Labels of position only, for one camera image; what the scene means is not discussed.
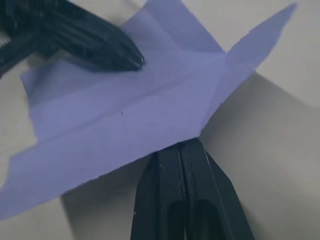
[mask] purple paper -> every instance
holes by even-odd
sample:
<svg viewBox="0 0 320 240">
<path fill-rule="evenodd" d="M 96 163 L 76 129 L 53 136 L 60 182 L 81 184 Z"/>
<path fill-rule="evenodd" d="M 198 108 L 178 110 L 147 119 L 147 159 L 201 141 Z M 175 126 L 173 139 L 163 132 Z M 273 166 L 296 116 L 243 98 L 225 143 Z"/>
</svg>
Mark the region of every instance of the purple paper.
<svg viewBox="0 0 320 240">
<path fill-rule="evenodd" d="M 150 0 L 123 26 L 146 58 L 142 71 L 101 73 L 64 59 L 24 74 L 38 144 L 11 158 L 0 219 L 198 137 L 268 56 L 295 8 L 225 52 L 179 0 Z"/>
</svg>

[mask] white surface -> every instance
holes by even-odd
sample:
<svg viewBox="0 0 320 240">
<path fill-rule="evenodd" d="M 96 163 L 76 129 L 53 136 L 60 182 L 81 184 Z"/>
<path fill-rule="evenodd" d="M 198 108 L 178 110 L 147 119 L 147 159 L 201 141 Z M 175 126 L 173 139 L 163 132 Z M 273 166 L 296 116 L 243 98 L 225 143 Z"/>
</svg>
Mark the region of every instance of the white surface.
<svg viewBox="0 0 320 240">
<path fill-rule="evenodd" d="M 185 2 L 228 50 L 291 1 Z M 134 0 L 78 3 L 117 24 L 138 10 Z M 241 86 L 213 116 L 201 137 L 232 180 L 259 240 L 320 239 L 320 1 L 299 3 L 279 45 L 258 69 L 266 79 L 255 75 Z M 35 59 L 22 62 L 0 80 L 2 182 L 9 156 L 36 142 L 19 78 Z M 100 180 L 86 189 L 91 201 L 77 202 L 77 208 L 67 205 L 77 238 L 99 240 L 113 235 L 113 239 L 129 239 L 139 171 L 134 178 L 128 177 L 131 173 L 127 170 L 114 174 L 118 176 L 112 182 L 118 179 L 122 183 L 119 188 L 109 189 L 99 198 Z M 82 196 L 81 190 L 72 196 Z M 99 204 L 90 205 L 98 200 Z M 63 208 L 55 201 L 0 222 L 0 239 L 71 239 Z"/>
</svg>

